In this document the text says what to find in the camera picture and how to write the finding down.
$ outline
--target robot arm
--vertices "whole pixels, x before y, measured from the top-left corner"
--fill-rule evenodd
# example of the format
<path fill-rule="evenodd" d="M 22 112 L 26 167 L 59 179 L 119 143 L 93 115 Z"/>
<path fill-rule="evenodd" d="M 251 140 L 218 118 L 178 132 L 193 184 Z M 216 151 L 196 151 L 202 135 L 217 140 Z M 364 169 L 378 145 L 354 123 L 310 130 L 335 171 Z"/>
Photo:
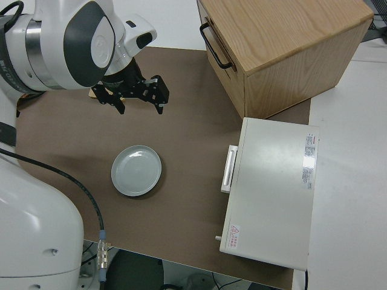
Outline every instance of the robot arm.
<path fill-rule="evenodd" d="M 9 17 L 2 19 L 4 25 Z M 0 58 L 14 77 L 2 76 L 17 91 L 81 89 L 99 83 L 94 90 L 99 101 L 121 113 L 125 107 L 120 97 L 140 97 L 159 113 L 168 101 L 161 77 L 146 81 L 133 58 L 157 37 L 154 27 L 136 14 L 123 23 L 111 0 L 37 0 L 34 15 L 20 15 L 4 37 Z"/>
<path fill-rule="evenodd" d="M 119 97 L 139 97 L 162 112 L 169 95 L 164 82 L 159 76 L 145 80 L 133 58 L 156 37 L 144 19 L 133 15 L 123 23 L 112 0 L 36 0 L 34 14 L 22 14 L 22 8 L 16 1 L 0 11 L 2 150 L 15 151 L 22 94 L 93 87 L 101 103 L 121 113 Z M 1 246 L 7 249 L 0 253 L 0 289 L 75 290 L 83 244 L 76 207 L 4 155 L 0 183 Z M 100 238 L 104 267 L 106 244 Z"/>

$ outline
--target label sticker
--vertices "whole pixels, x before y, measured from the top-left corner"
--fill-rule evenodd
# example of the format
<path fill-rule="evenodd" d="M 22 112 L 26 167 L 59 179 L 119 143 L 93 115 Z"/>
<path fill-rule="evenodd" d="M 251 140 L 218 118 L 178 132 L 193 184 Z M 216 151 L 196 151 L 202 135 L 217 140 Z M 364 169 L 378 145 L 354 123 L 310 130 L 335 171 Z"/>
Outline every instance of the label sticker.
<path fill-rule="evenodd" d="M 239 232 L 241 231 L 241 227 L 239 225 L 231 225 L 229 229 L 229 242 L 227 246 L 229 248 L 236 249 L 238 246 Z"/>
<path fill-rule="evenodd" d="M 316 141 L 316 136 L 313 134 L 308 134 L 305 140 L 302 184 L 307 189 L 313 188 L 314 167 L 316 165 Z"/>

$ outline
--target brown table mat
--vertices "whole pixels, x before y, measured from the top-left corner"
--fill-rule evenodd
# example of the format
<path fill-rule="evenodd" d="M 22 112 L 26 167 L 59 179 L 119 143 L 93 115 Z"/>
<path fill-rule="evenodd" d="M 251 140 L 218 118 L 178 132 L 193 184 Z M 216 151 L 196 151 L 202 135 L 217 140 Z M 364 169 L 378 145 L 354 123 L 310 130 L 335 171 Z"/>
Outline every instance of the brown table mat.
<path fill-rule="evenodd" d="M 102 106 L 87 90 L 48 92 L 21 108 L 17 152 L 56 166 L 84 183 L 100 205 L 113 246 L 277 288 L 291 289 L 293 270 L 219 251 L 228 195 L 220 192 L 228 146 L 242 120 L 205 51 L 146 48 L 136 60 L 147 78 L 160 74 L 171 95 L 164 114 L 140 100 L 126 112 Z M 309 102 L 273 120 L 307 123 Z M 114 158 L 142 144 L 160 156 L 162 173 L 147 194 L 129 198 L 111 181 Z M 85 239 L 97 240 L 97 217 L 69 181 L 23 164 L 64 192 L 83 217 Z"/>

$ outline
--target wooden drawer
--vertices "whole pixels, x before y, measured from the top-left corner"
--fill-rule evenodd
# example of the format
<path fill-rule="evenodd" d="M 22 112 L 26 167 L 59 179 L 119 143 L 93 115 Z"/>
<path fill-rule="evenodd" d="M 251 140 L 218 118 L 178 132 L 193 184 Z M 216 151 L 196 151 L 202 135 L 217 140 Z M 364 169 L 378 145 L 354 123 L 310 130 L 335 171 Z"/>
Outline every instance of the wooden drawer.
<path fill-rule="evenodd" d="M 362 0 L 198 0 L 198 8 L 209 62 L 240 116 L 254 118 L 336 86 L 373 16 Z"/>
<path fill-rule="evenodd" d="M 221 68 L 212 52 L 207 49 L 207 55 L 209 62 L 212 65 L 216 75 L 222 83 L 224 89 L 229 95 L 234 107 L 238 111 L 238 114 L 243 118 L 245 116 L 245 100 L 244 100 L 244 74 L 241 67 L 232 59 L 227 49 L 224 47 L 223 41 L 216 32 L 216 25 L 211 20 L 201 2 L 198 2 L 199 14 L 202 24 L 209 24 L 209 27 L 203 30 L 203 33 L 213 48 L 219 61 L 223 64 L 231 63 L 231 68 Z"/>

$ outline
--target ceramic plate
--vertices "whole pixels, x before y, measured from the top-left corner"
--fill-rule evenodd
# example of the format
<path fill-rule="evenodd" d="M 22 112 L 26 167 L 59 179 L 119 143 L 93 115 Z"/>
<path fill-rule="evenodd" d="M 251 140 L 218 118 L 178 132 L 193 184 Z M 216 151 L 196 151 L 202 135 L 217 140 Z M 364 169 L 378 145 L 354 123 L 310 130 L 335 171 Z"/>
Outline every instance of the ceramic plate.
<path fill-rule="evenodd" d="M 126 148 L 113 162 L 111 179 L 116 189 L 128 196 L 150 191 L 161 175 L 161 161 L 157 153 L 143 145 Z"/>

